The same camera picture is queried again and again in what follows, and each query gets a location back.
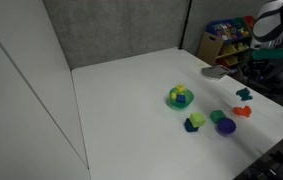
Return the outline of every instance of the white tabletop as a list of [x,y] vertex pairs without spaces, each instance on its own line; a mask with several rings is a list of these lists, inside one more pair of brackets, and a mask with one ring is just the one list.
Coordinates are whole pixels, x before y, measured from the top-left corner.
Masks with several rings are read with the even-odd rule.
[[[75,69],[83,134],[92,180],[232,179],[283,138],[283,107],[250,89],[252,101],[235,95],[243,84],[201,76],[208,66],[176,48]],[[184,110],[167,104],[185,84],[195,100]],[[232,114],[249,105],[247,118]],[[237,124],[223,137],[210,120],[221,109]],[[207,122],[188,133],[184,121],[201,112]]]

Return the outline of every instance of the purple toy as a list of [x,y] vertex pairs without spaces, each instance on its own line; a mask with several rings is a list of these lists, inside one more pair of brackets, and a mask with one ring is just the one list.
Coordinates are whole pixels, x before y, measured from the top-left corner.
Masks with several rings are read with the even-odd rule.
[[236,130],[235,122],[229,118],[223,118],[218,123],[218,130],[223,134],[231,134]]

